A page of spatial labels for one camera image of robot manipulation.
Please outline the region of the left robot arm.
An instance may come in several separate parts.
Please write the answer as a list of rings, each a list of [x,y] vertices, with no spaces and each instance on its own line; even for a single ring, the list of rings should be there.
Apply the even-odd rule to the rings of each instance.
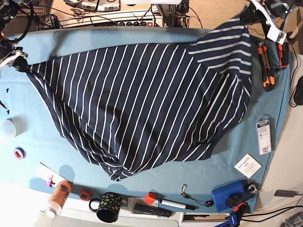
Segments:
[[[250,0],[240,13],[240,21],[247,25],[260,23],[263,30],[276,25],[276,19],[282,18],[283,30],[287,15],[303,6],[302,0]]]

